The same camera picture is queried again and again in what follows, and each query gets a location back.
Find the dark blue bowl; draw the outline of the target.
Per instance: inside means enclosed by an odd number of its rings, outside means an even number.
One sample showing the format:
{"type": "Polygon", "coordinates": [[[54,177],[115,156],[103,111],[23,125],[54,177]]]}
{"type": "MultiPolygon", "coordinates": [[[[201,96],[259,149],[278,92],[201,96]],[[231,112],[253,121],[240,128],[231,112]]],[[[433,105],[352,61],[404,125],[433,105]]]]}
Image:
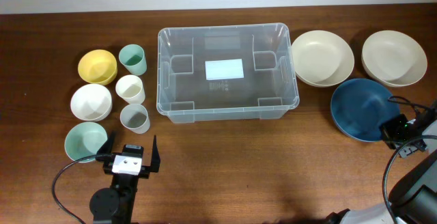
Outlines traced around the dark blue bowl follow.
{"type": "Polygon", "coordinates": [[[399,105],[389,102],[392,93],[369,79],[342,83],[330,100],[330,113],[338,129],[348,137],[364,142],[382,139],[380,126],[400,114],[399,105]]]}

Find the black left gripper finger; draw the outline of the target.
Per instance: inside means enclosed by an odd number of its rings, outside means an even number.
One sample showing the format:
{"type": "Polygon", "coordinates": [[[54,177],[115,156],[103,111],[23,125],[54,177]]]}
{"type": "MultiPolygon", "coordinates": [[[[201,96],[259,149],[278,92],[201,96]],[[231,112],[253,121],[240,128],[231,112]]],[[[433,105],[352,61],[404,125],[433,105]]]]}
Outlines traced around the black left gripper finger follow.
{"type": "Polygon", "coordinates": [[[157,146],[157,136],[154,135],[153,145],[152,145],[152,157],[150,163],[149,171],[151,173],[158,173],[160,169],[160,155],[157,146]]]}
{"type": "Polygon", "coordinates": [[[113,144],[115,141],[115,131],[113,131],[108,137],[107,141],[100,147],[97,154],[110,154],[113,149],[113,144]]]}

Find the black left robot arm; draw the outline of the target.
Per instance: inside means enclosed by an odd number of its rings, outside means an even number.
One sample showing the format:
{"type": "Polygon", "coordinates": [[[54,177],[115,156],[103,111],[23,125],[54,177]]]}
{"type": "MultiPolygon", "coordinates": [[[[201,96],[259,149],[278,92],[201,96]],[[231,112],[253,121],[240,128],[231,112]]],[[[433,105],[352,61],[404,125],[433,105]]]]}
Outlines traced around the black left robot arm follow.
{"type": "Polygon", "coordinates": [[[94,223],[130,223],[140,179],[148,179],[151,173],[159,172],[160,155],[157,138],[152,144],[151,163],[143,165],[144,148],[139,145],[123,147],[113,153],[115,133],[99,148],[96,160],[103,163],[103,171],[112,176],[111,185],[96,191],[89,201],[94,223]]]}

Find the beige bowl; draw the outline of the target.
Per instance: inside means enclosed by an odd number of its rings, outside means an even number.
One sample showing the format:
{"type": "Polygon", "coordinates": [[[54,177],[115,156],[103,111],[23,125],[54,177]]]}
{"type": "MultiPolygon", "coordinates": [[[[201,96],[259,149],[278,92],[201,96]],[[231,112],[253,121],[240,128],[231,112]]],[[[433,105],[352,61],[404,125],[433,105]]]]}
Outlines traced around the beige bowl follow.
{"type": "Polygon", "coordinates": [[[427,56],[422,46],[399,31],[371,34],[363,44],[361,61],[371,78],[389,87],[415,84],[427,71],[427,56]]]}
{"type": "Polygon", "coordinates": [[[354,69],[349,44],[335,33],[313,30],[292,43],[296,76],[314,87],[330,87],[345,81],[354,69]]]}

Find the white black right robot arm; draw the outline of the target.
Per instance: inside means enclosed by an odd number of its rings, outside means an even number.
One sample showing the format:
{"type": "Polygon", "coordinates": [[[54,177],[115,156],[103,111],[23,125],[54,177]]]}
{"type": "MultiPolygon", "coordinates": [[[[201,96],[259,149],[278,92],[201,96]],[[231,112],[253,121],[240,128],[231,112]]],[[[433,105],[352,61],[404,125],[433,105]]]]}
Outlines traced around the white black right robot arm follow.
{"type": "Polygon", "coordinates": [[[380,127],[384,142],[395,152],[389,160],[382,180],[382,204],[364,210],[345,209],[333,212],[324,223],[330,224],[390,224],[436,222],[436,103],[431,106],[415,104],[400,96],[389,102],[406,104],[415,109],[416,118],[407,120],[399,115],[380,127]],[[397,157],[405,156],[405,149],[428,151],[427,156],[387,191],[389,171],[397,157]]]}

